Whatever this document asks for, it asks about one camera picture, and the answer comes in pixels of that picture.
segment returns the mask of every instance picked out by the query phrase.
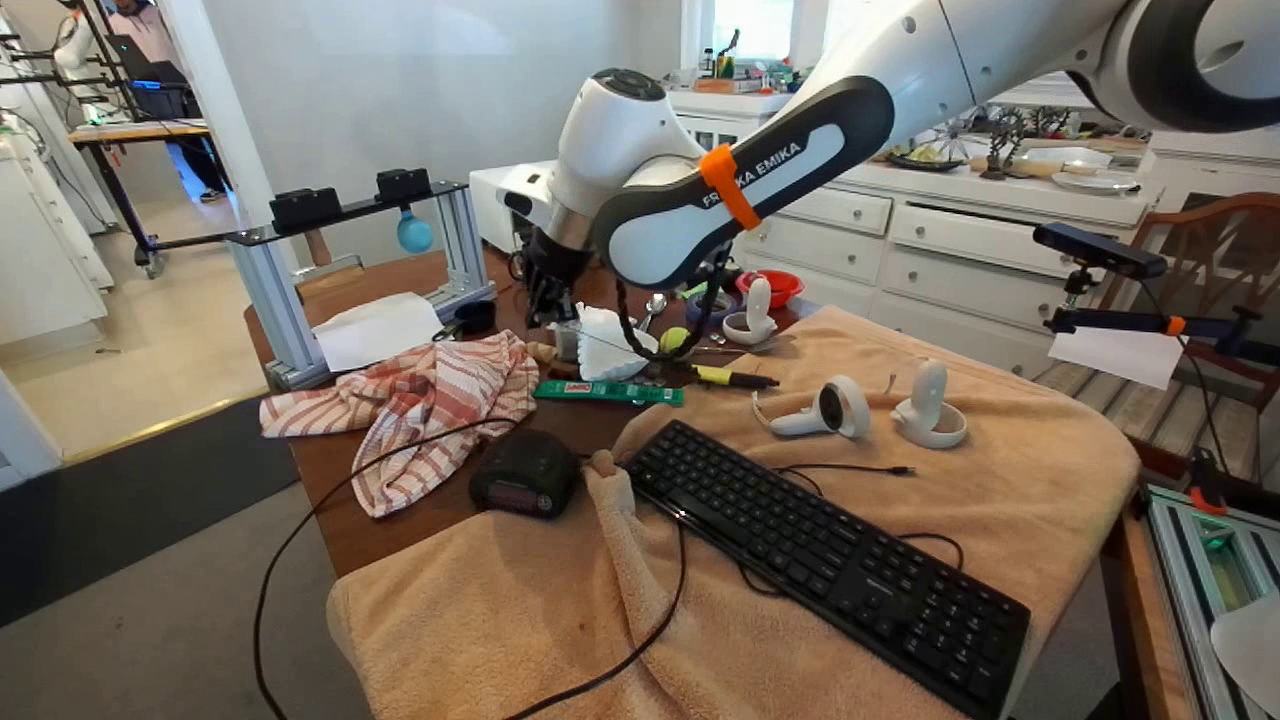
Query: green object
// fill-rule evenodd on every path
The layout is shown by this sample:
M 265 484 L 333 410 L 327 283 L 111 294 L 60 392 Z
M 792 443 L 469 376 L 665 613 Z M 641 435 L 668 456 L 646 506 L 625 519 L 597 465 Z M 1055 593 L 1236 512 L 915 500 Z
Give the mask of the green object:
M 537 399 L 563 399 L 563 405 L 685 405 L 679 388 L 668 384 L 622 384 L 622 381 L 542 381 L 531 388 Z

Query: table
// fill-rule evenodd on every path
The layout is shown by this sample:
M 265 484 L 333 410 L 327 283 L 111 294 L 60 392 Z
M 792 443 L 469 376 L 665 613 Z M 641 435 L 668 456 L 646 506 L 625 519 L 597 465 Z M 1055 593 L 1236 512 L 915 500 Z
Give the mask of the table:
M 341 307 L 363 306 L 386 294 L 426 288 L 426 275 L 442 272 L 434 261 L 408 261 L 388 270 L 370 270 L 351 275 L 327 275 L 306 288 L 308 320 L 326 320 Z M 499 323 L 521 327 L 526 306 L 521 283 L 508 264 L 488 252 L 488 272 L 497 281 Z M 554 405 L 531 418 L 531 427 L 563 435 L 578 453 L 609 449 L 613 435 L 633 419 L 628 410 L 574 410 Z M 291 441 L 299 484 L 312 500 L 346 484 L 359 435 Z M 454 482 L 412 512 L 371 523 L 359 506 L 341 493 L 317 519 L 327 545 L 333 570 L 341 575 L 370 570 L 456 519 L 471 518 L 469 484 Z M 1151 537 L 1142 519 L 1126 518 L 1103 549 L 1107 603 L 1118 623 L 1118 654 L 1126 671 L 1126 709 L 1136 716 L 1197 716 L 1197 694 L 1176 641 L 1176 621 L 1170 613 L 1160 564 Z
M 91 165 L 102 167 L 102 177 L 111 191 L 111 203 L 120 208 L 120 217 L 132 231 L 132 245 L 138 245 L 132 264 L 140 264 L 150 275 L 162 275 L 163 250 L 222 245 L 222 241 L 237 236 L 237 231 L 207 231 L 207 236 L 186 236 L 186 241 L 162 245 L 157 236 L 145 231 L 145 226 L 140 226 L 103 149 L 110 144 L 157 144 L 157 142 L 207 142 L 207 126 L 203 121 L 145 121 L 145 126 L 103 126 L 103 127 L 85 126 L 71 132 L 71 144 L 91 156 Z

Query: floor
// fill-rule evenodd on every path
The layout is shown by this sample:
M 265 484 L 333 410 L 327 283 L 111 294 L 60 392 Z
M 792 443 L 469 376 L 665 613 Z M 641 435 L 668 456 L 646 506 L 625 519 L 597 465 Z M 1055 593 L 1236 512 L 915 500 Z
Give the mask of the floor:
M 222 203 L 171 189 L 140 202 L 163 236 L 222 230 Z M 162 281 L 132 270 L 130 236 L 102 241 L 111 320 L 40 344 L 0 347 L 0 367 L 81 459 L 265 392 L 226 250 L 171 252 Z M 268 558 L 306 518 L 296 487 L 171 545 L 36 616 L 0 629 L 0 698 L 14 720 L 268 716 L 254 685 L 254 600 Z M 327 641 L 333 572 L 308 530 L 268 600 L 268 681 L 287 716 L 363 720 L 359 688 Z M 1100 579 L 1052 636 L 1018 716 L 1075 720 L 1112 688 L 1118 662 Z

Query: brown cloth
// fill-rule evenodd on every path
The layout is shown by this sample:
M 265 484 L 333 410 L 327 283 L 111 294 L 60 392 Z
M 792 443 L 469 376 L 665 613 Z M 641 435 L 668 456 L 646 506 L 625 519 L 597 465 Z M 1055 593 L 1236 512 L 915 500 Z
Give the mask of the brown cloth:
M 972 419 L 972 441 L 956 453 L 900 441 L 881 396 L 890 376 L 896 396 L 912 392 L 925 355 L 949 364 L 949 399 Z M 636 418 L 617 459 L 679 418 L 767 470 L 912 465 L 915 482 L 809 478 L 890 532 L 961 541 L 967 575 L 1028 603 L 1026 681 L 1133 493 L 1129 441 L 1070 396 L 845 311 L 799 320 L 767 355 L 737 367 L 779 376 L 785 396 L 766 399 L 767 418 L 809 405 L 835 373 L 857 376 L 877 410 L 872 441 L 774 441 L 749 396 L 694 392 L 679 413 Z M 648 636 L 677 593 L 679 532 L 633 500 L 625 471 L 587 465 L 586 478 L 587 495 L 556 523 L 486 512 L 333 587 L 333 636 L 378 716 L 514 716 L 602 677 Z M 756 598 L 737 564 L 688 537 L 688 587 L 674 629 L 617 681 L 544 716 L 961 714 L 799 603 Z

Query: wire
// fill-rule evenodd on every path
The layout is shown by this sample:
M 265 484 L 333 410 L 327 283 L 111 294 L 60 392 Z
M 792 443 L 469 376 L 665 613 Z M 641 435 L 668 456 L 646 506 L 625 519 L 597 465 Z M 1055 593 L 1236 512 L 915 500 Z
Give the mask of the wire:
M 845 470 L 845 471 L 915 478 L 912 465 L 779 465 L 774 471 L 797 471 L 797 470 Z
M 633 668 L 633 664 L 668 631 L 668 623 L 677 621 L 679 598 L 685 598 L 685 579 L 688 579 L 688 549 L 685 549 L 685 545 L 688 545 L 688 532 L 685 532 L 685 523 L 677 523 L 677 530 L 679 530 L 679 579 L 677 579 L 674 603 L 668 603 L 665 616 L 652 623 L 652 631 L 648 631 L 622 664 L 613 664 L 609 671 L 602 671 L 602 677 L 594 677 L 594 681 L 586 681 L 586 685 L 574 685 L 574 688 L 563 688 L 563 694 L 556 694 L 556 698 L 544 698 L 544 702 L 527 704 L 527 709 L 516 714 L 516 716 L 537 716 L 537 714 L 544 714 L 544 709 L 554 709 L 554 704 L 563 704 L 563 702 L 574 702 L 574 698 L 586 698 L 586 694 L 609 685 L 617 671 Z
M 308 530 L 312 518 L 319 518 L 319 508 L 341 493 L 341 487 L 351 487 L 351 482 L 408 449 L 426 449 L 426 443 L 435 443 L 445 435 L 456 435 L 456 431 L 471 431 L 471 427 L 486 427 L 486 425 L 516 425 L 516 419 L 504 419 L 504 418 L 482 418 L 471 425 L 459 425 L 459 427 L 450 427 L 450 431 L 435 431 L 435 435 L 420 435 L 412 443 L 399 443 L 386 456 L 371 456 L 370 465 L 359 465 L 356 471 L 349 471 L 346 482 L 338 482 L 312 508 L 306 519 L 296 519 L 296 530 L 286 537 L 286 545 L 277 549 L 271 564 L 265 570 L 265 579 L 255 587 L 255 609 L 254 609 L 254 681 L 255 681 L 255 694 L 265 698 L 265 704 L 271 709 L 277 720 L 287 720 L 277 694 L 268 688 L 268 671 L 265 671 L 265 613 L 268 613 L 268 593 L 271 593 L 271 575 L 277 575 L 277 564 L 282 558 L 291 549 L 291 541 Z
M 954 545 L 956 549 L 956 572 L 965 572 L 965 545 L 956 537 L 944 537 L 944 532 L 905 532 L 896 537 L 905 545 L 915 545 L 915 541 L 942 541 L 942 545 Z
M 1157 301 L 1157 294 L 1151 294 L 1151 281 L 1142 281 L 1142 294 L 1150 297 L 1150 306 L 1151 306 L 1157 311 L 1164 311 L 1160 301 Z M 1192 355 L 1192 341 L 1189 341 L 1189 338 L 1176 338 L 1176 341 L 1186 344 L 1186 359 L 1192 359 L 1192 373 L 1197 373 L 1197 384 L 1200 384 L 1200 399 L 1203 399 L 1207 441 L 1211 441 L 1211 449 L 1216 449 L 1216 470 L 1224 470 L 1224 465 L 1228 465 L 1228 453 L 1224 453 L 1224 435 L 1216 431 L 1207 376 L 1203 376 L 1203 367 L 1200 367 L 1200 355 Z

